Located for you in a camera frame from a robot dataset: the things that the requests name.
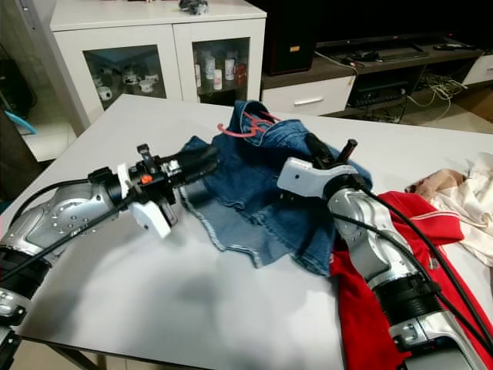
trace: white table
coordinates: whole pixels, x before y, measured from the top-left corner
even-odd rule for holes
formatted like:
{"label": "white table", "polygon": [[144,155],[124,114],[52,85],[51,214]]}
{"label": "white table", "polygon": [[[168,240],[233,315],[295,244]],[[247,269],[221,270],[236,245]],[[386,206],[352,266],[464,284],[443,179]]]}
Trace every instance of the white table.
{"label": "white table", "polygon": [[[4,213],[31,193],[85,177],[95,168],[139,160],[148,143],[160,156],[192,136],[205,140],[232,108],[122,96]],[[281,118],[291,115],[275,113]],[[466,170],[493,136],[444,129],[300,116],[309,130],[341,148],[373,176],[374,190],[402,190],[442,167]],[[256,270],[250,258],[220,253],[181,205],[179,223],[157,240],[123,214],[80,238],[49,273],[20,330],[32,340],[86,351],[211,369],[342,369],[337,285],[288,256]],[[490,271],[457,245],[445,248],[493,319]]]}

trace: white cloth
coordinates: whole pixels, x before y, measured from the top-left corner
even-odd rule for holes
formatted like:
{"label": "white cloth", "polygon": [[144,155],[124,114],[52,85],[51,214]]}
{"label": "white cloth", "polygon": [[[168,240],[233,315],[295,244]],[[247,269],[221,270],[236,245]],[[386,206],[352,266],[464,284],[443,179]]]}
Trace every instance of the white cloth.
{"label": "white cloth", "polygon": [[459,213],[461,244],[493,267],[493,154],[480,153],[468,179],[458,187],[439,190],[431,204]]}

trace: drawer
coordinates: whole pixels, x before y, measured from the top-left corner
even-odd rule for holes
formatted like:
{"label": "drawer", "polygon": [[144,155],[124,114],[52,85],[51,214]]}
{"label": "drawer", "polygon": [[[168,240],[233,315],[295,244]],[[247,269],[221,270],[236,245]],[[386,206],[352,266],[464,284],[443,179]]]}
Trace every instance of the drawer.
{"label": "drawer", "polygon": [[319,116],[346,109],[354,76],[302,83],[263,91],[263,103],[271,111]]}
{"label": "drawer", "polygon": [[480,56],[465,76],[464,85],[493,80],[493,55]]}

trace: red clothing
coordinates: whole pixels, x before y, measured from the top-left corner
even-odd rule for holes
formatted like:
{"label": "red clothing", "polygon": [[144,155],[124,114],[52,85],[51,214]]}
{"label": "red clothing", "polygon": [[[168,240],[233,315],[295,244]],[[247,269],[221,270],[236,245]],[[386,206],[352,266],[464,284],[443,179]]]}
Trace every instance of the red clothing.
{"label": "red clothing", "polygon": [[[416,226],[437,246],[454,243],[464,238],[459,226],[458,215],[455,212],[438,211],[424,198],[412,193],[391,191],[381,194],[380,198],[397,208],[406,217],[411,218]],[[431,278],[440,284],[444,296],[479,331],[474,319],[443,269],[437,267],[436,262],[432,263],[434,259],[426,244],[394,214],[392,214],[392,223],[411,245],[414,256],[426,268]],[[449,266],[482,321],[487,325],[490,332],[493,332],[493,326],[491,326],[474,295],[450,263]],[[409,354],[397,351],[391,336],[388,334],[389,324],[387,319],[375,295],[350,262],[349,252],[345,245],[339,245],[334,250],[330,273],[332,276],[339,276],[339,316],[347,369],[395,370]],[[486,367],[493,368],[493,358],[488,355],[466,328],[462,328],[486,364]]]}

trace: denim jacket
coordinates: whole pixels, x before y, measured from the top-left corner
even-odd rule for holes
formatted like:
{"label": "denim jacket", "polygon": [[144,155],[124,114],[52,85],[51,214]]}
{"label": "denim jacket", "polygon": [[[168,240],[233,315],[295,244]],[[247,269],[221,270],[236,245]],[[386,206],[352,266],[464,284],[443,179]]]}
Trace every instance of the denim jacket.
{"label": "denim jacket", "polygon": [[[237,101],[228,127],[249,133],[252,121],[244,112],[272,123],[259,123],[264,132],[248,138],[224,133],[213,138],[219,150],[217,170],[181,190],[184,204],[203,223],[212,242],[222,251],[249,254],[256,267],[268,265],[285,254],[315,274],[328,276],[329,257],[336,237],[327,202],[305,198],[288,203],[281,199],[277,177],[290,156],[310,160],[304,142],[309,132],[298,119],[274,124],[259,102]],[[194,136],[184,149],[205,146]],[[337,150],[329,146],[337,157]],[[370,174],[355,166],[371,187]]]}

